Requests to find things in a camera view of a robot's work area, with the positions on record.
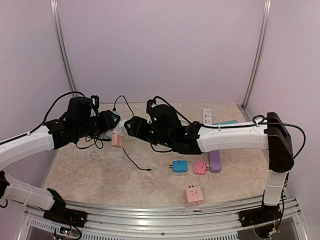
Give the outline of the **blue plug adapter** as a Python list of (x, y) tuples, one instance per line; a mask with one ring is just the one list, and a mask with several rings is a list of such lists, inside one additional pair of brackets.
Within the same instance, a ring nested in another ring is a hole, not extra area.
[(177, 159), (169, 165), (174, 173), (186, 173), (188, 171), (188, 162), (186, 160)]

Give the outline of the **white cube socket adapter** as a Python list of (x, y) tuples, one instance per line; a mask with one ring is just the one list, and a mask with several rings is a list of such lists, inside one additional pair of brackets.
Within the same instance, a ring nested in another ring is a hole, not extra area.
[(105, 135), (110, 138), (112, 137), (112, 135), (119, 135), (119, 136), (123, 137), (127, 133), (127, 130), (125, 128), (126, 121), (127, 121), (127, 119), (120, 120), (119, 123), (116, 125), (116, 127), (107, 131), (105, 133)]

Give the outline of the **pink socket adapter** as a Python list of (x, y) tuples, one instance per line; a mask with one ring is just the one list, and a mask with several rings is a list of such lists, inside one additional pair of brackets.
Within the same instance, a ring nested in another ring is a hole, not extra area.
[(193, 163), (192, 172), (195, 175), (201, 175), (201, 176), (205, 175), (206, 171), (207, 171), (207, 165), (205, 161), (197, 160)]

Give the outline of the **pink cube socket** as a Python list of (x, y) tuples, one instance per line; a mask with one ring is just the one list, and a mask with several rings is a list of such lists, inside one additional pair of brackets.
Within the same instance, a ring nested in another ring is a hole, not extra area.
[(189, 185), (184, 192), (186, 207), (194, 207), (200, 205), (203, 200), (202, 189), (199, 186)]

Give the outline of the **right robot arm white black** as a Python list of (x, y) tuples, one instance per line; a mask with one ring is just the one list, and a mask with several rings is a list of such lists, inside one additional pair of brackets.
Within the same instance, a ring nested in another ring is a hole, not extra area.
[(226, 128), (183, 125), (176, 111), (147, 102), (151, 119), (127, 123), (131, 154), (151, 168), (133, 171), (118, 202), (141, 208), (186, 206), (197, 209), (241, 201), (263, 190), (256, 218), (280, 214), (281, 192), (294, 165), (291, 137), (277, 114), (260, 125), (243, 122)]

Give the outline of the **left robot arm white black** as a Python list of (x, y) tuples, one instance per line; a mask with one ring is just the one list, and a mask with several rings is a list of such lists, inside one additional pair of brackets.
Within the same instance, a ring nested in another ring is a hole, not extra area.
[(80, 139), (99, 140), (101, 135), (113, 130), (120, 116), (111, 110), (99, 110), (99, 97), (79, 94), (68, 102), (66, 112), (58, 119), (44, 119), (34, 129), (6, 139), (0, 143), (0, 198), (22, 205), (49, 211), (63, 223), (70, 218), (65, 201), (52, 189), (36, 187), (16, 179), (5, 169), (25, 159), (45, 152), (56, 151)]

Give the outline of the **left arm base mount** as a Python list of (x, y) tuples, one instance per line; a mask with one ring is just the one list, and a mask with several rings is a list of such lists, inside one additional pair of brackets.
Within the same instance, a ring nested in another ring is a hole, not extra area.
[(47, 190), (52, 194), (54, 203), (49, 210), (45, 210), (43, 218), (53, 222), (83, 228), (87, 221), (88, 213), (81, 210), (66, 207), (66, 202), (57, 191), (51, 188)]

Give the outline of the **pink charger plug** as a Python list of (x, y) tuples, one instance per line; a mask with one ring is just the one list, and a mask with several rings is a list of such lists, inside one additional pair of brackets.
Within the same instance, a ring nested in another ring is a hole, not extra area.
[(122, 148), (123, 147), (123, 137), (119, 134), (112, 134), (111, 136), (111, 146), (114, 148)]

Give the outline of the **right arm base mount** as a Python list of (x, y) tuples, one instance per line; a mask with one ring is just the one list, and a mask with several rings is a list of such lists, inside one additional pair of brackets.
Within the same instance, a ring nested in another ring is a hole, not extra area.
[(284, 190), (282, 189), (277, 205), (266, 205), (265, 194), (262, 196), (261, 205), (256, 208), (242, 210), (238, 217), (242, 227), (259, 225), (271, 221), (276, 221), (279, 225), (283, 219), (284, 211), (280, 208), (280, 203), (284, 207)]

